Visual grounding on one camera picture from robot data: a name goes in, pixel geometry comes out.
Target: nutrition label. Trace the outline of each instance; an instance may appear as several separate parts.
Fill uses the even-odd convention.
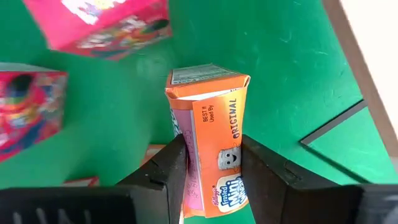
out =
[[[232,74],[236,73],[212,64],[178,68],[173,70],[171,84],[197,82]]]
[[[185,186],[185,203],[193,209],[203,210],[203,194],[201,190],[201,180],[198,156],[195,149],[196,137],[193,127],[193,118],[190,110],[173,110],[181,132],[184,135],[188,148],[189,168],[187,175],[187,183]]]

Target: small pink box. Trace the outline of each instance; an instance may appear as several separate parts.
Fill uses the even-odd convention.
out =
[[[53,50],[117,60],[171,36],[167,0],[24,0]]]
[[[67,74],[0,63],[0,162],[61,130]]]

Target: green surface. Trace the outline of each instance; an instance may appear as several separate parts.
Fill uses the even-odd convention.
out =
[[[59,185],[88,175],[115,184],[137,169],[148,143],[173,138],[164,96],[169,70],[209,62],[252,75],[246,134],[331,180],[352,182],[297,144],[362,98],[320,1],[170,0],[170,10],[172,39],[109,62],[46,50],[21,1],[0,2],[0,61],[70,73],[65,129],[2,163],[0,188]],[[344,165],[355,165],[361,153],[350,151]],[[361,174],[374,170],[356,167]],[[254,220],[246,207],[186,221],[228,222]]]
[[[384,145],[367,108],[316,139],[310,146],[370,182],[397,183],[397,174],[387,151],[383,150]]]

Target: cereal box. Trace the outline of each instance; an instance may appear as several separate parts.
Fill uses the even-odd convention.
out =
[[[149,145],[145,152],[144,158],[141,160],[140,166],[148,162],[154,155],[156,155],[164,147],[165,145],[156,145],[156,144]]]
[[[218,217],[248,203],[241,178],[250,76],[216,65],[172,70],[165,93],[188,147],[186,217]]]
[[[167,0],[24,0],[53,50],[117,60],[171,35]]]
[[[59,132],[67,74],[0,63],[0,162]]]
[[[65,181],[62,187],[97,187],[100,186],[100,179],[98,177],[87,177],[77,180]]]

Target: orange cereal box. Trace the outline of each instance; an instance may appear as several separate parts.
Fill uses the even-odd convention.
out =
[[[162,150],[165,145],[150,144],[145,152],[144,158],[141,160],[140,166],[148,162],[154,155],[156,155],[160,150]]]
[[[248,203],[241,178],[250,76],[213,64],[172,70],[165,89],[188,148],[183,211],[218,217]]]

